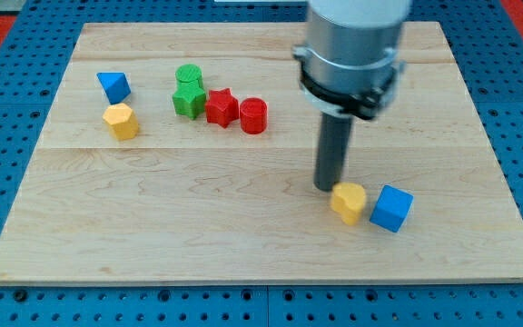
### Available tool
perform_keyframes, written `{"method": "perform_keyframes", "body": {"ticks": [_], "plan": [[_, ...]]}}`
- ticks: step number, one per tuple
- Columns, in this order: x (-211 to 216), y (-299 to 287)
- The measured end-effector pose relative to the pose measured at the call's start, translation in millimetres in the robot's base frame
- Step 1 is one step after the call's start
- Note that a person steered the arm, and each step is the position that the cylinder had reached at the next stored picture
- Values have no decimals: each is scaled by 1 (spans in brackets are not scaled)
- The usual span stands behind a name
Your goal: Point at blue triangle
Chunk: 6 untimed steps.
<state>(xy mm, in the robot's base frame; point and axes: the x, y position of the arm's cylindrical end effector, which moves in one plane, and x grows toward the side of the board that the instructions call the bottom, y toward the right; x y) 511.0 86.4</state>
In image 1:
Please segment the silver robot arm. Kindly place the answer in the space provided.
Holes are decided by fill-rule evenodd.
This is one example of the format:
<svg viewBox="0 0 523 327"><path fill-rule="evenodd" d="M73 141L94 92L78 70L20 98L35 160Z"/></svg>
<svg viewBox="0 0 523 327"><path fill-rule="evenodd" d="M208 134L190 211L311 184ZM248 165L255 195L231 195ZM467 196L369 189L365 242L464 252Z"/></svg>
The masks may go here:
<svg viewBox="0 0 523 327"><path fill-rule="evenodd" d="M324 117L371 120L394 100L411 0L309 0L304 42L292 48L300 87Z"/></svg>

